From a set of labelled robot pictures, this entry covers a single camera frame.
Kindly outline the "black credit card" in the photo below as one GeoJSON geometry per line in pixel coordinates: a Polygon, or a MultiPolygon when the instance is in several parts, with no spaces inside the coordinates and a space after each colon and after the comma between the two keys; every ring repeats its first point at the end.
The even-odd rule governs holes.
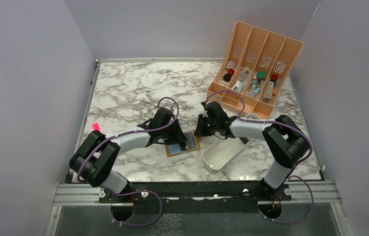
{"type": "Polygon", "coordinates": [[[198,143],[193,131],[184,133],[184,136],[187,138],[187,150],[194,150],[198,148],[198,143]]]}

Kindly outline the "yellow leather card holder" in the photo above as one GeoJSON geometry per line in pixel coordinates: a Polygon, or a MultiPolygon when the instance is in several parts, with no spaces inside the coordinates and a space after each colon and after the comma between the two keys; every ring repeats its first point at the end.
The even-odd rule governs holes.
{"type": "Polygon", "coordinates": [[[200,139],[194,135],[194,131],[184,132],[187,141],[184,143],[165,145],[167,157],[172,157],[180,154],[189,153],[200,150],[200,139]]]}

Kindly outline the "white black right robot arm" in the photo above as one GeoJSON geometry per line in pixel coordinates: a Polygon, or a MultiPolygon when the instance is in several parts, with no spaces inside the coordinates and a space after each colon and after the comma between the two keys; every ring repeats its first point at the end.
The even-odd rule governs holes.
{"type": "Polygon", "coordinates": [[[261,197],[266,200],[279,194],[280,186],[293,169],[312,153],[311,141],[287,115],[265,120],[229,117],[216,101],[202,102],[202,106],[205,113],[198,117],[197,136],[220,134],[225,139],[248,138],[267,143],[274,162],[259,187],[261,197]]]}

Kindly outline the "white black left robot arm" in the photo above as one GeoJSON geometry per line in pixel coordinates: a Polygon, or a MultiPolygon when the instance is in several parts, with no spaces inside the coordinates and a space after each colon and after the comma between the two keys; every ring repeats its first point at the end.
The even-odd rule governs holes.
{"type": "Polygon", "coordinates": [[[109,189],[117,201],[124,202],[130,197],[130,182],[112,170],[118,155],[152,144],[178,144],[185,150],[186,142],[173,112],[160,108],[153,118],[138,124],[134,130],[112,136],[97,130],[90,132],[70,159],[69,167],[92,187],[109,189]]]}

